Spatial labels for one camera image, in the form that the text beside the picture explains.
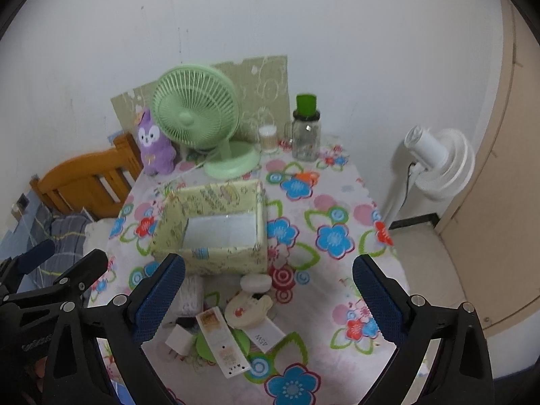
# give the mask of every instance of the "white fan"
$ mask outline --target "white fan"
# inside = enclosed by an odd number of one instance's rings
[[[461,192],[474,171],[473,147],[457,129],[443,129],[432,135],[427,129],[415,126],[407,133],[403,144],[417,162],[409,166],[407,183],[384,216],[387,227],[414,185],[431,200],[442,201]]]

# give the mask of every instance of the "white lid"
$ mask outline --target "white lid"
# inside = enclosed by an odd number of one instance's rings
[[[259,135],[261,137],[270,137],[274,134],[277,134],[276,125],[264,125],[259,128]]]

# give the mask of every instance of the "white remote control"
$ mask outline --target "white remote control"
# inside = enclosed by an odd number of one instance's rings
[[[198,314],[196,319],[215,362],[226,378],[251,370],[218,307]]]

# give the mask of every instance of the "black cable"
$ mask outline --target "black cable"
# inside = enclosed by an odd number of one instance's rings
[[[403,203],[401,204],[401,207],[400,209],[403,208],[403,206],[405,205],[405,201],[407,201],[407,196],[409,196],[409,179],[410,179],[410,168],[412,166],[414,166],[416,163],[413,161],[410,165],[409,165],[409,168],[407,169],[407,184],[405,186],[405,198],[403,198]]]

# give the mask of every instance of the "floral tablecloth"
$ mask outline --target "floral tablecloth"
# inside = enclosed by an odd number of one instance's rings
[[[165,196],[180,187],[215,182],[200,160],[180,162],[166,177],[137,179],[114,224],[109,270],[92,287],[90,305],[129,294],[158,264],[150,240]],[[326,138],[319,160],[298,162],[290,150],[263,155],[244,179],[259,178],[268,210],[268,273],[274,307],[269,315],[287,334],[263,354],[252,346],[252,370],[225,379],[195,350],[181,357],[164,344],[174,321],[169,313],[143,349],[164,385],[185,405],[358,403],[379,376],[395,346],[385,341],[351,278],[354,259],[372,255],[406,291],[403,268],[376,204],[336,139]],[[225,307],[239,290],[239,276],[205,278],[205,305]],[[114,357],[101,343],[110,376],[121,381]]]

